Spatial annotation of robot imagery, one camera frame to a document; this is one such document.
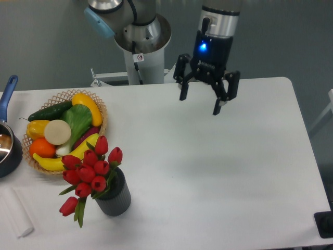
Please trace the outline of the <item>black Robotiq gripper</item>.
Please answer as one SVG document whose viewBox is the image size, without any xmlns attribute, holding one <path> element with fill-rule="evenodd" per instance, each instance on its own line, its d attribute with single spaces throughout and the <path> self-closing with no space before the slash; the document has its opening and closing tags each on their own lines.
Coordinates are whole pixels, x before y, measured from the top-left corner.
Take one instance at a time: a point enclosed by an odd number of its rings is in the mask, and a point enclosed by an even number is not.
<svg viewBox="0 0 333 250">
<path fill-rule="evenodd" d="M 233 37 L 214 37 L 198 31 L 193 57 L 179 55 L 175 64 L 173 78 L 181 88 L 180 101 L 184 101 L 188 92 L 188 81 L 195 78 L 213 84 L 216 94 L 213 115 L 218 115 L 221 107 L 237 96 L 240 71 L 225 73 Z M 191 72 L 185 75 L 186 65 L 190 63 Z"/>
</svg>

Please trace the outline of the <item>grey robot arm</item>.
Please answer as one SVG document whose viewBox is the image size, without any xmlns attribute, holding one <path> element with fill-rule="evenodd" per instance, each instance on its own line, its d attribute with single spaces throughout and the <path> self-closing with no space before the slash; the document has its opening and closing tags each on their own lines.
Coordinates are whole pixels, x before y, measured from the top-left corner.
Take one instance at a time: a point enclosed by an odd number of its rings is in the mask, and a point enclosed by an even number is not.
<svg viewBox="0 0 333 250">
<path fill-rule="evenodd" d="M 190 80 L 212 87 L 213 113 L 237 96 L 239 71 L 227 71 L 241 1 L 204 1 L 191 55 L 179 55 L 172 78 L 185 100 Z M 123 50 L 130 85 L 165 82 L 164 50 L 171 39 L 168 21 L 156 12 L 155 1 L 89 1 L 84 14 L 94 30 L 114 38 Z"/>
</svg>

